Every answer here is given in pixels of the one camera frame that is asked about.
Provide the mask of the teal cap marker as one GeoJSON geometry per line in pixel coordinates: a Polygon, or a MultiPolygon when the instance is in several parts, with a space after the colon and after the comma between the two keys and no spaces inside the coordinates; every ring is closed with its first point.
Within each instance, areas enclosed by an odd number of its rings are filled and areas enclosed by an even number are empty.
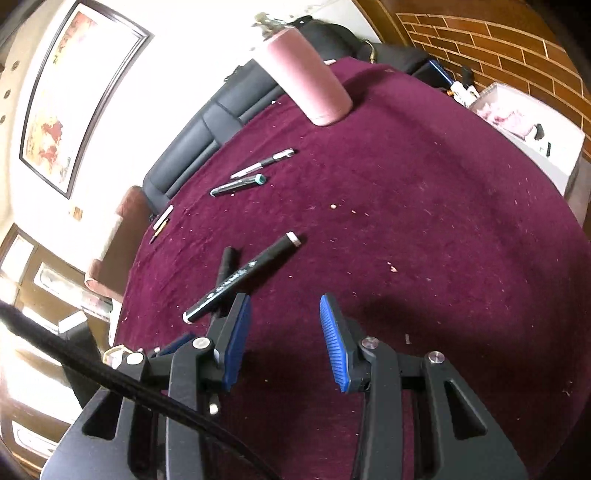
{"type": "Polygon", "coordinates": [[[211,197],[217,198],[223,195],[235,194],[235,192],[240,190],[263,186],[264,184],[266,184],[266,176],[263,174],[256,174],[219,185],[211,189],[211,192],[209,193],[211,194],[211,197]]]}

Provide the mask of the white storage box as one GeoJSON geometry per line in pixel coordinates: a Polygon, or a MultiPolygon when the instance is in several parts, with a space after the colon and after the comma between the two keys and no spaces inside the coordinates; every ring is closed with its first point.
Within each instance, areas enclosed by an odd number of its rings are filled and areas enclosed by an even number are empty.
{"type": "Polygon", "coordinates": [[[540,100],[494,83],[469,109],[526,154],[563,195],[579,223],[590,203],[590,164],[583,158],[584,132],[540,100]]]}

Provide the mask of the white pen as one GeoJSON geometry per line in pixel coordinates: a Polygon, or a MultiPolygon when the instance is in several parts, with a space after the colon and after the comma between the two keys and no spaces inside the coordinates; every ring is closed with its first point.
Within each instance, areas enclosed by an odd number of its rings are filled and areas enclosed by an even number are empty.
{"type": "Polygon", "coordinates": [[[156,219],[155,223],[152,226],[153,231],[157,231],[160,225],[168,218],[168,216],[173,211],[174,206],[169,204],[166,209],[161,213],[161,215],[156,219]]]}

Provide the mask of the framed painting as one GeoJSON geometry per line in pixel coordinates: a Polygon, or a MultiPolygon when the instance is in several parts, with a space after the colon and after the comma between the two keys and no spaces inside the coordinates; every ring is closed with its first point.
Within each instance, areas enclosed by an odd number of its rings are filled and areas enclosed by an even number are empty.
{"type": "Polygon", "coordinates": [[[100,1],[75,1],[44,54],[26,104],[19,159],[70,198],[113,91],[151,34],[100,1]]]}

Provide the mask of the black sofa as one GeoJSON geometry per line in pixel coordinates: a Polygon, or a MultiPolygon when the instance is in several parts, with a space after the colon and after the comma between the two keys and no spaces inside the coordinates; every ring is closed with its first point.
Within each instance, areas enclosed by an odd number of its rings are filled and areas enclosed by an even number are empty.
{"type": "MultiPolygon", "coordinates": [[[[413,75],[430,59],[408,46],[360,40],[346,27],[310,15],[290,23],[325,60],[375,60],[413,75]]],[[[238,66],[164,150],[145,175],[142,192],[153,214],[161,213],[181,186],[245,124],[280,98],[283,90],[256,61],[238,66]]]]}

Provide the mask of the black pen under marker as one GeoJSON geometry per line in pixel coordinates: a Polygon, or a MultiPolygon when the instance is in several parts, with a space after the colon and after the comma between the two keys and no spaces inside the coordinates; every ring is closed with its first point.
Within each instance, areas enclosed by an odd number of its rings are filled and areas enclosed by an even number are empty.
{"type": "MultiPolygon", "coordinates": [[[[238,265],[239,252],[235,248],[228,246],[223,250],[221,257],[221,265],[219,266],[215,286],[221,286],[222,282],[235,272],[236,265],[238,265]]],[[[211,320],[214,321],[221,318],[228,310],[228,301],[223,300],[219,303],[218,308],[211,314],[211,320]]]]}

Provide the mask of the maroon tablecloth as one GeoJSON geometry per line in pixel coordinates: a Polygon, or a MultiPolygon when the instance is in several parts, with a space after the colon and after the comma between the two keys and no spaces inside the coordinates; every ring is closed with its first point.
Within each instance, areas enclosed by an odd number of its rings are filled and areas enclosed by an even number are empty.
{"type": "Polygon", "coordinates": [[[318,302],[394,350],[438,350],[482,399],[531,477],[590,395],[590,244],[562,195],[503,135],[385,66],[332,67],[355,102],[318,128],[289,98],[266,107],[173,197],[145,237],[116,339],[149,349],[187,330],[224,248],[249,260],[304,243],[253,285],[252,327],[224,426],[287,479],[346,479],[363,399],[332,378],[318,302]],[[230,175],[266,184],[211,197],[230,175]]]}

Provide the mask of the pink thermos bottle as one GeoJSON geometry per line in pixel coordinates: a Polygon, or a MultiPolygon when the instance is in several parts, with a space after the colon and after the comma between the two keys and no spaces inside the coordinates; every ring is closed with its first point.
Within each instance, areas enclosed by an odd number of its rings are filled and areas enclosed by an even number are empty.
{"type": "Polygon", "coordinates": [[[254,17],[252,26],[262,36],[252,50],[252,58],[312,124],[329,126],[349,114],[353,109],[349,93],[296,27],[265,12],[254,17]]]}

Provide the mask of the black marker pink cap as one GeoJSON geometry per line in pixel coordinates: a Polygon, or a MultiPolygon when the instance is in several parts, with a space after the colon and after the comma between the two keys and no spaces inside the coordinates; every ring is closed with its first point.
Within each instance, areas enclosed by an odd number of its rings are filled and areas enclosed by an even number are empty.
{"type": "Polygon", "coordinates": [[[301,247],[301,239],[293,231],[287,232],[279,240],[260,252],[259,255],[250,259],[245,265],[242,265],[235,272],[231,273],[218,286],[204,295],[193,306],[189,307],[183,314],[182,320],[186,324],[196,322],[204,315],[218,310],[222,303],[228,299],[231,294],[238,293],[239,289],[245,285],[246,281],[256,276],[270,266],[274,260],[283,256],[287,252],[292,252],[301,247]]]}

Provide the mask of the black silver pen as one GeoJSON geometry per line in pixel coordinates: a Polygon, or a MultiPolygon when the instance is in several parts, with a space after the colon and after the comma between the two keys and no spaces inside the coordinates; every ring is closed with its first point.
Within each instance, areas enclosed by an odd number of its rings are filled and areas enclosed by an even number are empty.
{"type": "Polygon", "coordinates": [[[266,159],[260,160],[259,162],[256,162],[252,165],[249,165],[248,167],[243,168],[242,170],[239,170],[238,172],[231,174],[230,179],[238,179],[245,177],[249,174],[252,174],[252,172],[259,171],[260,169],[266,168],[267,166],[273,165],[274,163],[278,163],[280,161],[283,161],[284,159],[293,157],[296,154],[297,150],[295,150],[294,148],[287,148],[283,151],[276,152],[270,157],[267,157],[266,159]]]}

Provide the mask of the yellow black pen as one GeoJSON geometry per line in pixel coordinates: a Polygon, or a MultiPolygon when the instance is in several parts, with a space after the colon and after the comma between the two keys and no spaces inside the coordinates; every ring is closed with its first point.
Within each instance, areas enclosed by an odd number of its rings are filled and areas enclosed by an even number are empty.
{"type": "Polygon", "coordinates": [[[165,219],[154,231],[154,233],[152,234],[150,240],[149,240],[149,244],[153,244],[154,241],[157,239],[157,237],[161,234],[161,232],[163,231],[163,229],[166,227],[166,225],[168,224],[168,218],[165,219]]]}

